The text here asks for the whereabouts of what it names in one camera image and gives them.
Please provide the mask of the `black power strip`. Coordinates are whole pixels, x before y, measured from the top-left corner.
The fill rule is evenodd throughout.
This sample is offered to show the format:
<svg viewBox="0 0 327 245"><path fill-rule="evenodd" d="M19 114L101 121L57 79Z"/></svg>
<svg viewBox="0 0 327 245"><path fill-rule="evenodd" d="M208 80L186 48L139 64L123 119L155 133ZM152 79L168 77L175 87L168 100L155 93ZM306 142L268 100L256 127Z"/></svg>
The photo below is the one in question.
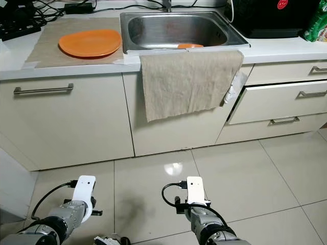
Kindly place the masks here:
<svg viewBox="0 0 327 245"><path fill-rule="evenodd" d="M37 33L41 26L32 20L27 21L7 21L0 25L0 38L2 41L16 39L25 35Z"/></svg>

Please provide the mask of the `orange plastic plate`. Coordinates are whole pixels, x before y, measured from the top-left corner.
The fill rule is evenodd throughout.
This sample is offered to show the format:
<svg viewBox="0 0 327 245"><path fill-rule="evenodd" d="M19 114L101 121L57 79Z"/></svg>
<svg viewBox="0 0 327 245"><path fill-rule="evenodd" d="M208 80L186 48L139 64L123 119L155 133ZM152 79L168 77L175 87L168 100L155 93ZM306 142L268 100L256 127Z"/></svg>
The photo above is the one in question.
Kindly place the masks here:
<svg viewBox="0 0 327 245"><path fill-rule="evenodd" d="M64 54L75 58L100 58L116 52L122 37L116 30L89 30L64 35L58 47Z"/></svg>

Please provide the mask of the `beige counter mat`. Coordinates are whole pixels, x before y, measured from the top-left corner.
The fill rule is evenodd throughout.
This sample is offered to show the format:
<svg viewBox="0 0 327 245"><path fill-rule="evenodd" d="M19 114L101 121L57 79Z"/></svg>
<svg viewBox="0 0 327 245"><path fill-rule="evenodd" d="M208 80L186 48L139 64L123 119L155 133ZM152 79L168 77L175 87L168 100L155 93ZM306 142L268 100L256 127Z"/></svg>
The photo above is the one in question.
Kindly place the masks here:
<svg viewBox="0 0 327 245"><path fill-rule="evenodd" d="M118 34L116 51L109 55L88 58L71 56L61 51L59 47L61 37L92 30L115 31ZM46 26L25 65L33 64L36 68L100 65L112 64L122 58L123 44L119 18L63 18Z"/></svg>

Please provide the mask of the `white drawer front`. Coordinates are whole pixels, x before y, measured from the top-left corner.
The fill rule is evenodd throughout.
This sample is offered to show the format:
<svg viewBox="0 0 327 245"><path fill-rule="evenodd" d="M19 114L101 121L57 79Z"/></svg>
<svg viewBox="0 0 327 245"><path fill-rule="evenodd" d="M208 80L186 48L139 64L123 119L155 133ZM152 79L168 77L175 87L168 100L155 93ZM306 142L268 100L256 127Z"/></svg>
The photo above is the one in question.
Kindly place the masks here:
<svg viewBox="0 0 327 245"><path fill-rule="evenodd" d="M227 123L250 123L327 112L327 95L297 98L300 91L327 91L327 80L246 87Z"/></svg>

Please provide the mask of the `black appliance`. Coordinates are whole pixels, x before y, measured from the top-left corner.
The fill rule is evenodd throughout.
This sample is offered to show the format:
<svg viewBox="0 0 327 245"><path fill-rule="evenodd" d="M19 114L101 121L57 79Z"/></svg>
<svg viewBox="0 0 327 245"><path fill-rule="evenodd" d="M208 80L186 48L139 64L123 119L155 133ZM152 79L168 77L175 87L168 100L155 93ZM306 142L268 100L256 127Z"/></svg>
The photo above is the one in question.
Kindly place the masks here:
<svg viewBox="0 0 327 245"><path fill-rule="evenodd" d="M299 37L321 0L226 0L225 15L247 39Z"/></svg>

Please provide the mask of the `stainless steel sink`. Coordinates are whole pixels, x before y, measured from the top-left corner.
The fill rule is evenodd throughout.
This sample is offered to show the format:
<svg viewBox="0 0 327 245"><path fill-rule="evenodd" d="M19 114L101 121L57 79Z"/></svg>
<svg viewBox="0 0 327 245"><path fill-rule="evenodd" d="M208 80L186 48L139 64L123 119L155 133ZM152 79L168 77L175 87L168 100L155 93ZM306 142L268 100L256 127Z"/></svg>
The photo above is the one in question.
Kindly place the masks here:
<svg viewBox="0 0 327 245"><path fill-rule="evenodd" d="M124 53L175 50L180 44L201 47L250 47L248 41L213 11L121 13Z"/></svg>

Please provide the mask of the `black power adapter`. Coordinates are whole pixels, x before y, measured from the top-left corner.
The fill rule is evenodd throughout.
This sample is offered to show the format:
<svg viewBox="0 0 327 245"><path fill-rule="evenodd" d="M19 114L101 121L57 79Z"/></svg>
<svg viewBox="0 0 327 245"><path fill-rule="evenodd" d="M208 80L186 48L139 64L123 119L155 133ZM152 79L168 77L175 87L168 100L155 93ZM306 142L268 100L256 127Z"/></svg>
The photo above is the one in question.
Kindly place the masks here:
<svg viewBox="0 0 327 245"><path fill-rule="evenodd" d="M89 14L94 10L93 3L65 3L63 7L66 14Z"/></svg>

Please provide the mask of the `beige hanging towel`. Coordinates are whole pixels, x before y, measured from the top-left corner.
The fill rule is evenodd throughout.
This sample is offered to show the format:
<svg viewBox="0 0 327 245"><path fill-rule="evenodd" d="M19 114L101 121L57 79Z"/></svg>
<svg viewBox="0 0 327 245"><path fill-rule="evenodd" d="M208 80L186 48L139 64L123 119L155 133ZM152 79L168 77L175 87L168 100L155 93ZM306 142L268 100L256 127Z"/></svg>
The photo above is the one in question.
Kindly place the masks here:
<svg viewBox="0 0 327 245"><path fill-rule="evenodd" d="M243 59L240 51L141 56L147 121L222 107Z"/></svg>

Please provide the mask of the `orange plastic bowl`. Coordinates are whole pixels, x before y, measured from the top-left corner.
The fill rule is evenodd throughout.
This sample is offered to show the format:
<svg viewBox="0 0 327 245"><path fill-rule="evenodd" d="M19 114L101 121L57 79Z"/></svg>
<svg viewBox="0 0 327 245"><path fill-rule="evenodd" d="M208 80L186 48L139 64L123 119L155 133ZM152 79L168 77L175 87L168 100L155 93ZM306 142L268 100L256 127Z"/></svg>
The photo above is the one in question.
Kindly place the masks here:
<svg viewBox="0 0 327 245"><path fill-rule="evenodd" d="M187 48L193 48L193 47L204 47L201 44L194 44L194 43L184 43L184 44L179 44L177 46L178 49L187 49Z"/></svg>

